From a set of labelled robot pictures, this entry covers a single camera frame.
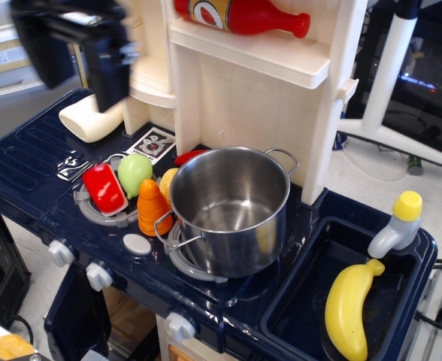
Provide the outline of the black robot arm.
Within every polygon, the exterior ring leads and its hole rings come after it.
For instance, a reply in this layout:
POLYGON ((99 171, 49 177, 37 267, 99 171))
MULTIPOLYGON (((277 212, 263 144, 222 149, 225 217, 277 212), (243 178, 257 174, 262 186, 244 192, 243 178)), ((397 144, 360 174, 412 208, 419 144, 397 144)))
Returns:
POLYGON ((130 65, 138 57, 116 1, 11 1, 11 18, 39 78, 52 89, 73 75, 69 44, 83 48, 98 109, 129 95, 130 65))

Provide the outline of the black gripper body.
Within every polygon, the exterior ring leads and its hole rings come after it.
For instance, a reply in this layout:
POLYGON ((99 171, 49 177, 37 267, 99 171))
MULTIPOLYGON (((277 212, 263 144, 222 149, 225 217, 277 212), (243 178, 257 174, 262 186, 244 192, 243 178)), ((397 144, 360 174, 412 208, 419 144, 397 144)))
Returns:
POLYGON ((128 39, 121 7, 91 8, 98 20, 83 28, 82 48, 89 70, 89 84, 98 109, 106 111, 129 94, 130 67, 138 58, 137 44, 128 39))

